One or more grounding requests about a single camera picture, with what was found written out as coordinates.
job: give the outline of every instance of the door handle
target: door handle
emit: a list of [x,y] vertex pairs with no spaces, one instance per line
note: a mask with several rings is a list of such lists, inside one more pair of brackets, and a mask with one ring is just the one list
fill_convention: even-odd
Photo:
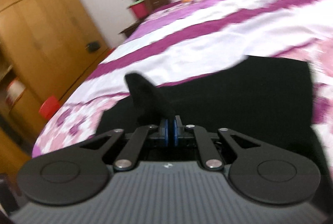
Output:
[[88,51],[88,53],[93,53],[93,52],[99,50],[100,47],[101,47],[101,45],[99,44],[98,41],[93,41],[86,45],[86,50]]

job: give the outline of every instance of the nightstand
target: nightstand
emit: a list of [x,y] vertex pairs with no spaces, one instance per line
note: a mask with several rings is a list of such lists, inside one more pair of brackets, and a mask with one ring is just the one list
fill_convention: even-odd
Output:
[[144,19],[137,20],[135,23],[127,27],[125,30],[120,32],[119,34],[124,34],[126,38],[130,37],[132,33],[139,27],[139,25],[144,21]]

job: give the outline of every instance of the bed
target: bed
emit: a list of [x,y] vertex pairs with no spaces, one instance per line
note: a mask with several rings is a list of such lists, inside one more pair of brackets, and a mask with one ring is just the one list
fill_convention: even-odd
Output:
[[157,86],[172,86],[231,68],[252,55],[309,62],[315,95],[312,127],[333,172],[332,4],[333,0],[146,0],[148,18],[48,122],[33,157],[92,137],[103,111],[129,95],[124,82],[128,72],[144,73]]

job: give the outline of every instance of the shelf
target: shelf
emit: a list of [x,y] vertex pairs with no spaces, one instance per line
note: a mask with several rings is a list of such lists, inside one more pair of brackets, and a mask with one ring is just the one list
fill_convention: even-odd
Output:
[[4,72],[0,73],[0,82],[8,75],[8,73],[13,69],[13,66],[9,66]]

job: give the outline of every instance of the red box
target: red box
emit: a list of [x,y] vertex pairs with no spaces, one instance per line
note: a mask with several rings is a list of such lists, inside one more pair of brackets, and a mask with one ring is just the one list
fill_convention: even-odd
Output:
[[135,14],[137,19],[142,19],[149,15],[148,10],[145,6],[144,0],[139,0],[139,1],[131,4],[128,8],[130,8],[132,10],[132,12]]

